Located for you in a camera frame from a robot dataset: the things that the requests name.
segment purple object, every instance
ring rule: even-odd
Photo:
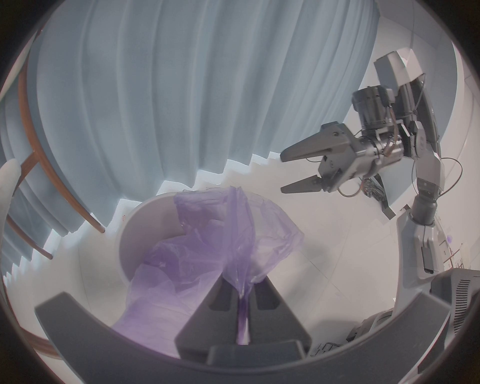
[[[242,343],[253,284],[302,244],[303,233],[278,205],[241,188],[180,192],[174,202],[185,235],[145,254],[113,329],[178,357],[175,336],[223,273],[239,293]]]

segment floor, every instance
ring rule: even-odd
[[[200,171],[193,187],[241,186],[278,204],[304,232],[302,249],[281,261],[269,277],[314,346],[344,343],[354,325],[393,307],[398,276],[396,220],[389,221],[376,200],[363,193],[345,198],[339,193],[280,192],[281,186],[315,174],[317,167],[306,160],[281,163],[271,153],[268,159],[254,156],[249,166],[228,161],[223,175]],[[342,190],[357,188],[350,181]],[[159,193],[183,189],[182,184],[164,182]],[[50,264],[34,254],[31,263],[24,260],[15,268],[6,283],[21,325],[44,335],[33,308],[58,287],[105,324],[116,322],[125,308],[127,287],[118,275],[113,246],[122,220],[137,204],[121,200],[105,234],[84,223],[63,239],[49,238],[46,248],[55,251]],[[69,275],[74,270],[80,270],[79,277]]]

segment gray panel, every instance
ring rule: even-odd
[[[61,293],[35,309],[48,338],[86,383],[398,383],[442,329],[449,306],[419,294],[371,334],[318,358],[255,369],[221,369],[174,359],[112,331]]]

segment purple plastic bag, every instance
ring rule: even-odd
[[[253,284],[301,245],[303,233],[278,205],[241,188],[181,192],[174,202],[185,235],[146,253],[113,329],[178,357],[175,336],[223,273],[239,293],[242,343]]]

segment ventilation grille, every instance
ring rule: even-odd
[[[455,299],[455,317],[453,319],[454,332],[460,329],[465,319],[468,304],[468,286],[470,280],[461,279],[456,287],[456,299]]]

